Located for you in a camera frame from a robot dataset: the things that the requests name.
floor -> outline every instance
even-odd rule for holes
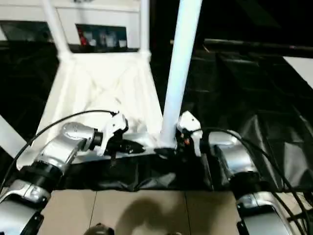
[[[300,212],[291,195],[280,196]],[[238,235],[234,205],[230,192],[55,191],[39,235],[83,235],[99,222],[116,235]]]

white tube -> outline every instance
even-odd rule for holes
[[[140,1],[140,51],[149,51],[150,0]]]
[[[180,0],[160,144],[174,146],[202,0]]]
[[[0,115],[0,146],[12,158],[15,158],[26,141],[13,129],[13,127]]]
[[[69,57],[71,52],[68,48],[56,9],[52,6],[50,0],[42,0],[42,3],[53,41],[58,50],[59,58]]]

black tarp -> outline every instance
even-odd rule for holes
[[[37,66],[35,61],[42,58],[47,62],[44,66]],[[31,61],[21,60],[16,67],[19,74],[25,71],[31,74],[32,70],[38,70],[37,74],[40,74],[40,70],[55,70],[57,66],[54,50],[43,51],[41,57],[35,56]],[[15,69],[7,59],[1,63]],[[169,59],[152,57],[151,68],[162,108],[169,65]],[[12,71],[6,70],[5,75],[9,77]],[[54,72],[43,74],[53,79]],[[21,86],[21,93],[23,83],[14,84]],[[232,129],[249,138],[274,157],[298,191],[313,191],[312,99],[310,86],[281,57],[251,57],[197,50],[193,53],[189,69],[182,112],[191,111],[203,128]],[[31,120],[40,120],[41,114],[33,112],[34,117],[21,120],[20,125],[28,127]],[[8,156],[1,157],[1,165],[7,165],[10,161]],[[263,177],[277,191],[287,190],[270,164],[257,152],[254,161]],[[188,158],[188,162],[177,158],[165,160],[159,156],[118,159],[114,164],[110,161],[90,162],[72,165],[59,188],[224,190],[218,169],[218,161],[210,156]]]

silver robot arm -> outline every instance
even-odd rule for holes
[[[219,159],[236,198],[241,218],[237,228],[241,235],[295,234],[268,185],[261,180],[249,151],[236,137],[216,131],[203,138],[199,121],[188,111],[180,117],[177,130],[178,146],[184,152],[200,156],[200,150],[209,151]]]
[[[103,154],[109,139],[127,129],[127,121],[120,114],[102,132],[77,122],[65,124],[34,163],[21,169],[19,178],[0,197],[0,234],[37,234],[44,220],[41,211],[78,151],[90,149]]]
[[[294,235],[278,201],[261,181],[249,151],[235,137],[211,132],[211,154],[220,159],[222,169],[236,198],[241,218],[237,224],[241,235]]]

metal rod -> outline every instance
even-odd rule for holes
[[[176,144],[176,123],[180,115],[201,4],[202,0],[180,0],[179,2],[179,12],[160,136],[160,144],[168,147]]]
[[[58,50],[59,58],[63,59],[64,57],[69,57],[71,52],[68,48],[56,9],[52,6],[50,0],[42,0],[42,4],[53,41]]]
[[[140,52],[150,57],[150,0],[140,1]]]

